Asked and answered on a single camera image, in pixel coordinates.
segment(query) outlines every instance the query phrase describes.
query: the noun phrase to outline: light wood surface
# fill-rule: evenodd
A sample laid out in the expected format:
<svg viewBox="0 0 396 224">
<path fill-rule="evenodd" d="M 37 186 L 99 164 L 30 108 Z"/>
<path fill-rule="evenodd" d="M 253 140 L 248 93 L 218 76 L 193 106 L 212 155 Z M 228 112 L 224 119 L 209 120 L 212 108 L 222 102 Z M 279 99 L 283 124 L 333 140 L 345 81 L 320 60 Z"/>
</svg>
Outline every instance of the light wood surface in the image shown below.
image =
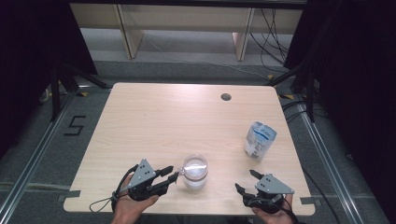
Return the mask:
<svg viewBox="0 0 396 224">
<path fill-rule="evenodd" d="M 232 99 L 223 101 L 223 93 Z M 261 162 L 244 150 L 254 121 L 277 131 Z M 89 205 L 110 197 L 125 172 L 143 158 L 157 170 L 168 165 L 180 167 L 195 153 L 204 155 L 208 162 L 205 187 L 190 191 L 179 179 L 145 213 L 253 215 L 234 184 L 256 194 L 258 179 L 249 174 L 254 169 L 273 174 L 295 190 L 296 215 L 314 214 L 313 204 L 302 205 L 300 201 L 311 195 L 275 89 L 194 84 L 116 84 L 70 189 L 81 190 L 80 196 L 66 199 L 64 209 L 90 211 Z M 110 205 L 103 211 L 110 212 Z"/>
</svg>

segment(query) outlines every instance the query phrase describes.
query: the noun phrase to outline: person's right hand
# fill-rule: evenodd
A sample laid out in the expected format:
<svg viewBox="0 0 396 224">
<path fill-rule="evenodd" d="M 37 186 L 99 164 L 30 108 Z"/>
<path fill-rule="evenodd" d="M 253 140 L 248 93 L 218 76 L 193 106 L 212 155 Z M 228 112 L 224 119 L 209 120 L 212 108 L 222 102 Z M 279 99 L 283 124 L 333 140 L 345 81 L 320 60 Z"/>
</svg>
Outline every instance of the person's right hand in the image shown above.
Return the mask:
<svg viewBox="0 0 396 224">
<path fill-rule="evenodd" d="M 282 207 L 287 210 L 291 210 L 290 206 L 291 206 L 292 201 L 293 201 L 293 195 L 287 194 L 285 196 L 285 202 L 283 202 Z M 261 218 L 265 224 L 291 224 L 291 223 L 293 223 L 293 220 L 291 219 L 291 217 L 282 210 L 279 210 L 275 214 L 268 214 L 257 207 L 253 207 L 251 210 L 253 211 L 254 214 L 256 214 L 256 216 Z"/>
</svg>

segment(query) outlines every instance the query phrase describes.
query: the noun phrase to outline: person's left hand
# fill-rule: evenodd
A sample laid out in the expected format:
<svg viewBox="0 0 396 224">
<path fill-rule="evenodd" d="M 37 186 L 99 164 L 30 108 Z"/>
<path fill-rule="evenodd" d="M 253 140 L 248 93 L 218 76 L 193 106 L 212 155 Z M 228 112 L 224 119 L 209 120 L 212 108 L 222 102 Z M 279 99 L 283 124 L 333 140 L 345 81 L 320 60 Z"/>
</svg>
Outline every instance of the person's left hand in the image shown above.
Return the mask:
<svg viewBox="0 0 396 224">
<path fill-rule="evenodd" d="M 132 176 L 129 175 L 125 178 L 122 186 L 126 186 L 131 180 Z M 145 201 L 137 202 L 131 199 L 129 195 L 125 195 L 119 198 L 115 211 L 112 224 L 133 224 L 140 217 L 140 214 L 148 207 L 155 204 L 160 197 L 154 195 L 146 199 Z"/>
</svg>

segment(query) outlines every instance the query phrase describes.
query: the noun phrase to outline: blue and white package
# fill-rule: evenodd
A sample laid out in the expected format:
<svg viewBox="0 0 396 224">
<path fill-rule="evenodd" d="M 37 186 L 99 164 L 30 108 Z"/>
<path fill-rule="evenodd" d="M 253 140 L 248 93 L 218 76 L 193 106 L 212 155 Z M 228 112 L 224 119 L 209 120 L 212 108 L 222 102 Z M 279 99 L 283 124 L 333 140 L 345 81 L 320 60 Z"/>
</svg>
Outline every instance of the blue and white package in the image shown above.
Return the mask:
<svg viewBox="0 0 396 224">
<path fill-rule="evenodd" d="M 273 144 L 276 131 L 258 121 L 254 122 L 247 132 L 245 151 L 249 157 L 261 161 L 264 154 Z"/>
</svg>

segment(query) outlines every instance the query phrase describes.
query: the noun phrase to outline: gray carpet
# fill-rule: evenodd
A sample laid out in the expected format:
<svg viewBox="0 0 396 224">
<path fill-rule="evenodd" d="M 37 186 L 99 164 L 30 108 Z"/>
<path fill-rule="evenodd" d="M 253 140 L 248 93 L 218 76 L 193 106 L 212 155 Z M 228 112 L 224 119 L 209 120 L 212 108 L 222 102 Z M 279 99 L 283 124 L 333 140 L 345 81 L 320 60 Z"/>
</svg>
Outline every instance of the gray carpet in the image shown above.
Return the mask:
<svg viewBox="0 0 396 224">
<path fill-rule="evenodd" d="M 213 64 L 95 62 L 95 65 L 100 74 L 99 78 L 108 84 L 114 84 L 118 81 L 129 81 L 263 85 L 267 82 L 267 79 L 263 77 Z M 280 73 L 265 70 L 262 66 L 257 65 L 238 66 L 238 69 L 265 74 L 265 76 L 268 74 L 280 75 Z M 92 86 L 91 83 L 85 80 L 79 78 L 77 80 L 81 85 Z M 276 87 L 277 91 L 281 94 L 290 93 L 289 86 L 291 82 L 292 79 L 279 84 Z M 73 101 L 67 107 L 64 119 L 52 139 L 49 149 L 31 180 L 31 185 L 23 194 L 9 223 L 110 222 L 112 214 L 67 213 L 63 210 L 62 202 L 58 202 L 58 197 L 65 195 L 67 188 L 72 184 L 109 95 L 109 91 L 96 87 L 84 88 L 83 91 L 87 91 L 88 95 L 85 97 L 73 97 Z M 281 100 L 282 104 L 289 102 L 291 100 Z M 322 109 L 320 105 L 315 105 L 315 108 Z M 297 107 L 293 106 L 286 110 L 285 117 L 288 118 L 297 112 Z M 10 183 L 12 184 L 18 179 L 24 165 L 29 160 L 49 125 L 50 113 L 51 101 L 47 101 L 38 107 L 29 122 L 26 123 L 23 132 L 21 132 L 19 143 L 11 148 L 0 161 L 0 197 L 2 200 L 10 189 Z M 364 221 L 366 223 L 388 223 L 356 165 L 345 157 L 347 150 L 339 139 L 331 121 L 323 118 L 325 111 L 316 110 L 316 113 L 320 113 L 320 115 L 315 115 L 316 125 L 326 147 L 332 153 L 348 189 L 354 196 Z M 75 123 L 84 127 L 80 135 L 66 136 L 64 135 L 65 133 L 75 133 L 77 131 L 68 127 L 74 116 L 85 116 L 84 119 L 75 120 Z M 317 149 L 305 128 L 301 116 L 290 121 L 289 127 L 302 166 L 324 192 L 341 223 L 349 223 L 346 212 L 334 191 L 332 182 L 318 156 Z M 317 200 L 318 204 L 316 213 L 312 217 L 299 217 L 299 219 L 306 223 L 336 223 L 330 206 L 326 204 L 318 188 L 308 177 L 306 177 L 306 181 L 312 196 Z"/>
</svg>

